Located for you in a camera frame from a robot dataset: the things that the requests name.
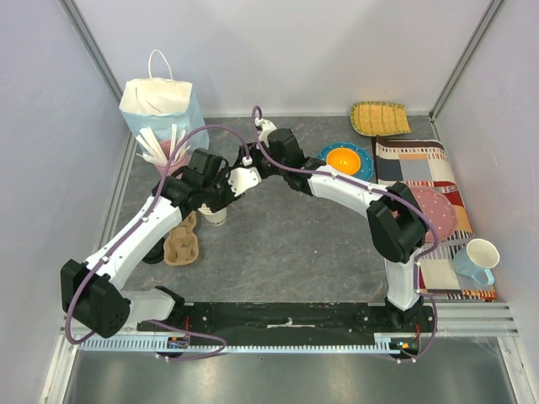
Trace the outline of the black plastic cup lid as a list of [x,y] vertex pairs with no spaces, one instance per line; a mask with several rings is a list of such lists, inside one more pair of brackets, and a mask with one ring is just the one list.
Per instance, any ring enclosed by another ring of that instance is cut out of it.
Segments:
[[142,259],[142,262],[153,265],[163,261],[164,248],[160,245],[156,245],[152,248]]

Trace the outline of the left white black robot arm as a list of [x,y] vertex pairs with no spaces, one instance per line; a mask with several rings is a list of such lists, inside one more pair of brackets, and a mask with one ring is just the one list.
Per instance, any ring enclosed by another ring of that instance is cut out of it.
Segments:
[[184,324],[184,309],[174,292],[161,288],[126,291],[137,264],[174,227],[202,206],[224,208],[259,184],[251,157],[234,166],[206,149],[195,150],[189,165],[161,178],[135,217],[105,246],[78,263],[61,268],[61,300],[67,314],[65,331],[77,321],[91,334],[114,336],[126,323],[156,320],[167,331]]

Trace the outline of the stack of white paper cups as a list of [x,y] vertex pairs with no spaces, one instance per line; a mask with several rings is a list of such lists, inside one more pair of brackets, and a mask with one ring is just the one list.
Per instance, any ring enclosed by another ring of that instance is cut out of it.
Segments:
[[208,205],[203,204],[198,211],[212,226],[222,226],[227,221],[227,208],[212,211]]

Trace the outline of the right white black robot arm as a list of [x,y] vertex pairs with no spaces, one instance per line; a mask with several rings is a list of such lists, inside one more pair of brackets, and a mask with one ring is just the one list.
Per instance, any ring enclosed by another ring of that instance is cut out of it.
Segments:
[[295,191],[331,200],[366,218],[373,245],[386,261],[387,325],[401,332],[415,323],[414,306],[420,300],[416,258],[429,227],[407,185],[384,187],[340,173],[305,156],[289,129],[272,130],[265,143],[242,146],[236,164],[256,169],[262,179],[279,175]]

